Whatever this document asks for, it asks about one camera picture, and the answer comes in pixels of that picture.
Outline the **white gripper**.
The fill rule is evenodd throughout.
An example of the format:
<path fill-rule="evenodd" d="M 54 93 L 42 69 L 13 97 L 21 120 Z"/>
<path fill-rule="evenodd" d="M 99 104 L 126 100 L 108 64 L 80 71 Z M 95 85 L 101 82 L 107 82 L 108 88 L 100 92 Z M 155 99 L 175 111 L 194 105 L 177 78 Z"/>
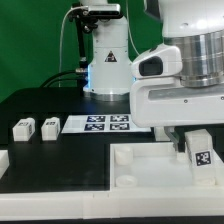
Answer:
<path fill-rule="evenodd" d="M 224 123 L 224 83 L 186 88 L 173 78 L 137 80 L 131 87 L 130 111 L 139 127 L 164 126 L 164 132 L 178 150 L 174 127 Z"/>

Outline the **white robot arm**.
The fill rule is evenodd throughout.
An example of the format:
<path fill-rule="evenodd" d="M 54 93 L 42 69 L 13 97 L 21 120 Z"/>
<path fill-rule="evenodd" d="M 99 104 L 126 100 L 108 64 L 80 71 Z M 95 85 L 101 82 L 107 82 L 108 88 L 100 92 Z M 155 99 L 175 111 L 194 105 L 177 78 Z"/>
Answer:
<path fill-rule="evenodd" d="M 140 127 L 224 123 L 224 0 L 144 0 L 163 43 L 133 61 Z"/>

